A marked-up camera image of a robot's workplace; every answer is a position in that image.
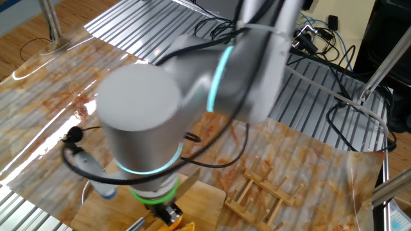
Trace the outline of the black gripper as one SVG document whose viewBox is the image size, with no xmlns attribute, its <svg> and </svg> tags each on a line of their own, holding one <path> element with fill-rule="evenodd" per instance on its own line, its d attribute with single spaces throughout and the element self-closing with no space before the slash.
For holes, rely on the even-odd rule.
<svg viewBox="0 0 411 231">
<path fill-rule="evenodd" d="M 181 218 L 183 214 L 181 209 L 177 205 L 174 205 L 175 202 L 175 199 L 171 199 L 170 201 L 155 205 L 145 203 L 144 206 L 150 210 L 154 218 L 163 220 L 166 225 L 171 226 L 176 220 Z"/>
</svg>

